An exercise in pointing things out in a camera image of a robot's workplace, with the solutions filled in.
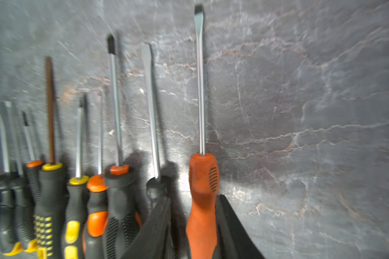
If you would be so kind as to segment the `black yellow striped screwdriver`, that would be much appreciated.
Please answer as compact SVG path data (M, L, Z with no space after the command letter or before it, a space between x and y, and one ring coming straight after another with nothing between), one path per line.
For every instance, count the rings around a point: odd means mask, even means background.
M37 257L62 259L61 234L65 220L65 172L56 161L54 133L54 77L49 56L45 58L46 98L48 112L49 162L40 170L41 195L35 208Z

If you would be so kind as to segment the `black orange hex screwdriver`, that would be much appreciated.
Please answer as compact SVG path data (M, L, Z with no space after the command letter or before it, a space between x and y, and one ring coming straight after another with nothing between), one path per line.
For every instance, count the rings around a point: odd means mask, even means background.
M115 39L107 36L109 71L112 92L113 123L115 127L115 165L105 174L108 188L108 219L103 234L104 255L107 259L122 259L133 243L142 223L132 190L135 173L123 163L120 99L118 95Z

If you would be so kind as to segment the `orange handled screwdriver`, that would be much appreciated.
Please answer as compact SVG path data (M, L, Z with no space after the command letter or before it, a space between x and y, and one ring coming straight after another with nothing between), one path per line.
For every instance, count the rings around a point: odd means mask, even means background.
M192 197L186 234L190 255L193 259L212 259L216 255L217 225L216 196L219 188L219 170L214 155L206 152L205 130L205 87L203 68L203 24L202 4L195 5L194 26L196 31L199 153L189 161L189 184Z

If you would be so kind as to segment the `black grey screwdriver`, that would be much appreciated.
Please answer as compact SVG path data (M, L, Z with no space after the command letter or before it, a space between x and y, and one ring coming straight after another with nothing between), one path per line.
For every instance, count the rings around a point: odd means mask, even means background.
M147 87L150 135L153 159L154 177L147 182L147 196L150 200L151 210L154 210L161 198L167 197L170 178L162 176L159 160L159 148L157 138L155 93L152 82L152 51L149 43L141 46L141 56L145 71L145 82Z

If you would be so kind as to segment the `yellow collar screwdriver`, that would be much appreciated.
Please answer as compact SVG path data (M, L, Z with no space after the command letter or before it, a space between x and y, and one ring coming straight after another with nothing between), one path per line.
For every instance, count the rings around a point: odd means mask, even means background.
M83 143L83 116L84 109L77 110L77 137L76 137L76 170L75 176L69 180L67 186L69 201L65 212L65 226L62 236L63 256L65 259L83 259L83 229L88 216L86 204L89 177L83 174L82 143Z

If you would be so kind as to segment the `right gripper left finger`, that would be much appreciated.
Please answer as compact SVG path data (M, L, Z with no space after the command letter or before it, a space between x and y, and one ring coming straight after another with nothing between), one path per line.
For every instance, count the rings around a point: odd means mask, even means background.
M162 197L131 246L124 259L171 258L171 201Z

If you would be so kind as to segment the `small orange collar screwdriver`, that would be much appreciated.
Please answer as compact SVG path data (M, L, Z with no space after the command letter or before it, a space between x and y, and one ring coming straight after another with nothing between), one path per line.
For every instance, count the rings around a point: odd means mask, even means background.
M83 231L83 251L86 259L103 259L103 239L108 218L107 187L103 174L103 94L98 94L98 172L87 184L89 200L88 218Z

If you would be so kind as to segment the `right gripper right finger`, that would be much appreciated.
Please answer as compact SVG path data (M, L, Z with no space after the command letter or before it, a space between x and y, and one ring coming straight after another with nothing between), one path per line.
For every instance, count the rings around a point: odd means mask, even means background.
M263 259L225 195L216 200L216 259Z

